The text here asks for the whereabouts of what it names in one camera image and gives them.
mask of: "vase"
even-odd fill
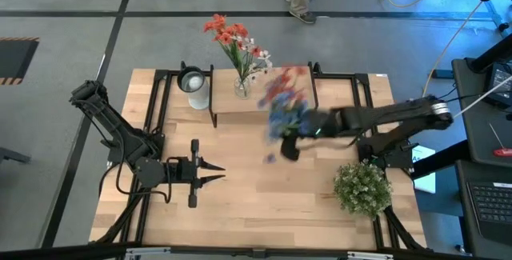
[[[240,77],[236,77],[236,79],[234,80],[234,93],[240,99],[248,99],[250,96],[249,79],[245,78],[243,81],[241,81]]]

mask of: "table leg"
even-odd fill
[[[30,157],[28,156],[25,156],[23,154],[20,154],[18,152],[14,152],[12,150],[8,150],[6,148],[1,148],[0,147],[0,162],[5,159],[5,160],[15,160],[15,161],[18,161],[18,162],[21,162],[21,163],[27,163],[28,161],[30,161]]]
[[[470,160],[470,148],[467,140],[460,141],[436,154],[416,161],[412,179],[418,179],[437,170],[452,166],[457,160]]]

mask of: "green plant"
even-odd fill
[[[391,183],[384,172],[367,162],[340,166],[334,193],[343,209],[375,219],[391,205]]]

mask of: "wooden table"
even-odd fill
[[[126,94],[122,116],[138,128],[144,123],[154,72],[134,70]],[[230,88],[230,93],[233,93],[233,80],[223,84]],[[387,76],[369,74],[369,80],[374,106],[392,104]],[[214,88],[222,85],[219,83],[215,80]],[[350,81],[315,79],[315,85],[319,108],[354,104]],[[359,90],[361,103],[365,105],[362,86]],[[208,162],[226,168],[226,177],[207,184],[198,192],[196,209],[187,206],[188,186],[173,185],[170,204],[165,204],[163,197],[152,195],[143,244],[374,250],[372,221],[341,210],[332,193],[336,169],[356,161],[358,156],[355,147],[335,150],[323,144],[348,143],[351,139],[318,140],[318,143],[324,143],[303,151],[297,162],[287,161],[279,155],[276,163],[267,164],[263,162],[264,156],[270,152],[278,155],[280,144],[265,144],[265,123],[266,115],[262,112],[224,113],[215,129],[208,110],[191,108],[174,78],[166,113],[166,143],[162,158],[171,155],[189,157],[190,140],[198,138],[200,155]],[[379,130],[393,127],[394,124],[388,124],[380,126]],[[304,140],[298,146],[308,143]],[[128,190],[132,174],[127,168],[122,172],[121,185]],[[199,173],[201,176],[217,174],[208,170]],[[127,196],[116,191],[115,175],[112,171],[106,177],[90,240],[103,236],[126,207]],[[415,240],[425,246],[411,180],[397,169],[388,169],[387,177],[393,183],[396,215]],[[157,190],[166,192],[167,185],[160,185]],[[129,239],[132,240],[137,217],[136,210],[130,228]],[[384,243],[390,246],[385,217],[381,217],[381,224]]]

